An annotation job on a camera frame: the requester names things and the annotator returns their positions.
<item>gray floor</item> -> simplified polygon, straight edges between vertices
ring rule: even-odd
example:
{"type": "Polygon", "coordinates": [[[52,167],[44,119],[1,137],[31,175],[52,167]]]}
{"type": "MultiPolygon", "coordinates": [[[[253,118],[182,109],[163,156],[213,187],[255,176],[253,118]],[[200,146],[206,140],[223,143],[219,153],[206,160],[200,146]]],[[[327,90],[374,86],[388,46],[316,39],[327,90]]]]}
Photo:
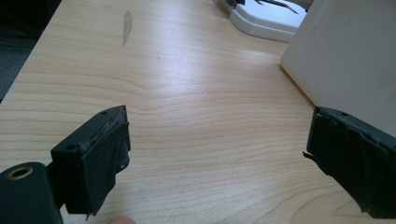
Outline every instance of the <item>gray floor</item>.
{"type": "Polygon", "coordinates": [[[35,41],[12,28],[0,27],[0,102],[21,71],[35,41]]]}

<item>wooden desk surface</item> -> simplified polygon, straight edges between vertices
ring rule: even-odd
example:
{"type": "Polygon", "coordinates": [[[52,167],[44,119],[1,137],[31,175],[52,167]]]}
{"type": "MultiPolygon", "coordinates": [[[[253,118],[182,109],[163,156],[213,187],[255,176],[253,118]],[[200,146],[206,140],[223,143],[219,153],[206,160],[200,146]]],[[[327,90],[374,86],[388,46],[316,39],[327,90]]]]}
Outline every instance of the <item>wooden desk surface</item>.
{"type": "Polygon", "coordinates": [[[92,115],[127,105],[131,163],[88,223],[393,223],[303,158],[313,106],[279,65],[286,46],[212,0],[64,0],[0,105],[0,170],[48,164],[92,115]]]}

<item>white cardboard box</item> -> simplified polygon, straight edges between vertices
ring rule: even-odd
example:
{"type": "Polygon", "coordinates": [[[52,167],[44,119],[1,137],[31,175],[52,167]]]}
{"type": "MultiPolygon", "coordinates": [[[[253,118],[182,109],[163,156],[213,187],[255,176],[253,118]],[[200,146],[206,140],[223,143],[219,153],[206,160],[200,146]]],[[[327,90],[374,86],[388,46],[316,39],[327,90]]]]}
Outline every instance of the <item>white cardboard box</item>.
{"type": "Polygon", "coordinates": [[[396,136],[396,1],[316,0],[281,64],[315,105],[396,136]]]}

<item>white object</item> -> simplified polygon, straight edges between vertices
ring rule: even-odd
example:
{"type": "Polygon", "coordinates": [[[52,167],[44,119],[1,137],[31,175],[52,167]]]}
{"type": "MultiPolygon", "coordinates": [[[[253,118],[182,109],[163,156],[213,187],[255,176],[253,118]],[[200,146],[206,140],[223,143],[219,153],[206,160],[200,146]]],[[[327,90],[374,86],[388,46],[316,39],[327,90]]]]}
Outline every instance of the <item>white object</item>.
{"type": "Polygon", "coordinates": [[[396,1],[316,0],[281,64],[315,105],[396,136],[396,1]]]}
{"type": "Polygon", "coordinates": [[[287,7],[260,1],[246,0],[231,11],[230,21],[239,30],[258,37],[290,42],[303,21],[306,12],[302,7],[282,0],[287,7]]]}

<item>wood grain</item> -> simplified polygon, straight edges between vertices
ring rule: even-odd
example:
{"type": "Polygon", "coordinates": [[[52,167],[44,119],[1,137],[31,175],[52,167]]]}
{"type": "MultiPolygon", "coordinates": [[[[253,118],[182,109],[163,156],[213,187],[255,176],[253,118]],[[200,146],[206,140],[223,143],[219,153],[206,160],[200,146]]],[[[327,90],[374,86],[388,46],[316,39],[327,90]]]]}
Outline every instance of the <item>wood grain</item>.
{"type": "Polygon", "coordinates": [[[313,106],[279,66],[286,46],[211,0],[63,0],[0,105],[0,170],[48,164],[92,115],[127,105],[130,166],[87,223],[390,223],[303,159],[313,106]]]}

